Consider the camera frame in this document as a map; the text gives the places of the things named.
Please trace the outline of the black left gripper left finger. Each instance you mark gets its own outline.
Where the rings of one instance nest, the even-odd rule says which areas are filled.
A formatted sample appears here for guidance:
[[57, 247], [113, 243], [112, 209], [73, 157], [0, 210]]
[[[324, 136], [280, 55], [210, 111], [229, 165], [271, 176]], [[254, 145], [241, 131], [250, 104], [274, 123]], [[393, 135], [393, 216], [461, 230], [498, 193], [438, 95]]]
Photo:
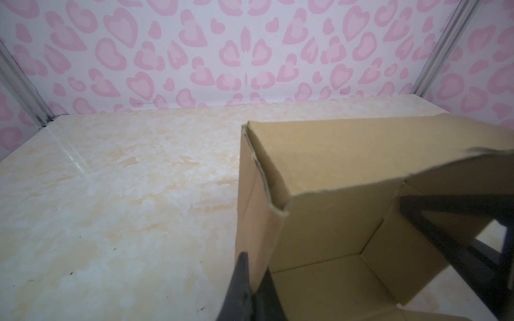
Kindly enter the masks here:
[[236, 260], [226, 297], [216, 320], [249, 321], [252, 319], [252, 314], [248, 253], [241, 252]]

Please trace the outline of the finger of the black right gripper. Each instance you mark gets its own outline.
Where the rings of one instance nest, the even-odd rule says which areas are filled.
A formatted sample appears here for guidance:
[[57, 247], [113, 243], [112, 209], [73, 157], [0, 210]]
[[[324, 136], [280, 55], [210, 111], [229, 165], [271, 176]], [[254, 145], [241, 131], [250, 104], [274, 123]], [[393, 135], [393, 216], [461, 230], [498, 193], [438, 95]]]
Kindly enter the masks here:
[[[464, 246], [424, 212], [476, 215], [507, 228], [496, 251], [475, 240]], [[400, 213], [447, 259], [498, 320], [513, 320], [513, 195], [423, 195], [400, 198]]]

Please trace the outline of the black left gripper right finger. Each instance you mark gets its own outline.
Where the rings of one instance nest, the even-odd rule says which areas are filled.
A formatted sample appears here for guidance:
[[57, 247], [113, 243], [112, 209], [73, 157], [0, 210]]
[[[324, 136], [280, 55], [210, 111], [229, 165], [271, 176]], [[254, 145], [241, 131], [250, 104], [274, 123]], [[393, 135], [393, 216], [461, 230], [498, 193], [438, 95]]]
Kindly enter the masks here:
[[252, 320], [287, 321], [270, 270], [266, 270], [262, 282], [252, 295]]

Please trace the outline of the brown cardboard paper box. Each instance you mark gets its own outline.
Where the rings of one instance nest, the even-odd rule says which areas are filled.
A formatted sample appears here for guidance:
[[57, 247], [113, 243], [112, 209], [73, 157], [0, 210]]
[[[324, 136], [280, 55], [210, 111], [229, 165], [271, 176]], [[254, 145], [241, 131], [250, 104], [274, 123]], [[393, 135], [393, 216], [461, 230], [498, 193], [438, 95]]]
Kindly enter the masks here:
[[[451, 114], [242, 127], [236, 260], [270, 270], [287, 320], [445, 320], [401, 309], [446, 267], [400, 198], [513, 195], [513, 131]], [[424, 212], [464, 246], [507, 228]]]

